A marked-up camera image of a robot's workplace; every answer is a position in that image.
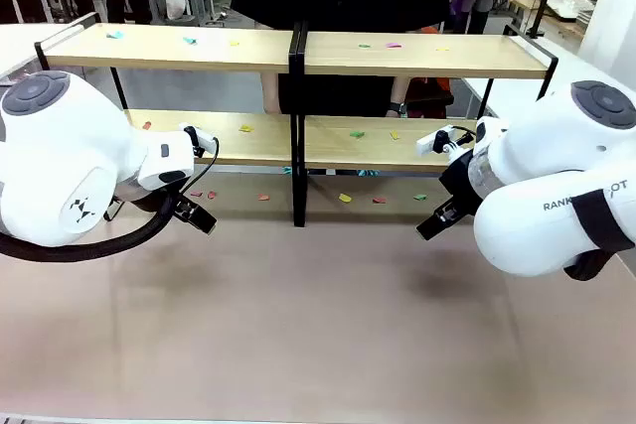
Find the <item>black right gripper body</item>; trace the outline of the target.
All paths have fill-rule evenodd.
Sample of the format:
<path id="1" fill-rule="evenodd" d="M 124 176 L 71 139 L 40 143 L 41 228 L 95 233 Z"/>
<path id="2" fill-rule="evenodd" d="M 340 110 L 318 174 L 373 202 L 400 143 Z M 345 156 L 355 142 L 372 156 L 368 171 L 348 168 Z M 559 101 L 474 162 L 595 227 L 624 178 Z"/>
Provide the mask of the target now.
<path id="1" fill-rule="evenodd" d="M 470 183 L 468 169 L 473 151 L 468 150 L 451 162 L 440 177 L 440 183 L 451 198 L 442 206 L 444 218 L 463 218 L 474 215 L 482 203 Z"/>

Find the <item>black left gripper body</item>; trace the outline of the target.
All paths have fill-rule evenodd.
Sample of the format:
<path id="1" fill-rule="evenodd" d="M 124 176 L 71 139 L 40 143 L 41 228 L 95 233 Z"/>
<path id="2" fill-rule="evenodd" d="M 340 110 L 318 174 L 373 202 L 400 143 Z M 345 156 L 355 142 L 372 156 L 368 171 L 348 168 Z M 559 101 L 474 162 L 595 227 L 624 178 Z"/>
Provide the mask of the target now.
<path id="1" fill-rule="evenodd" d="M 192 215 L 192 202 L 178 191 L 169 193 L 172 216 L 175 218 L 190 218 Z"/>

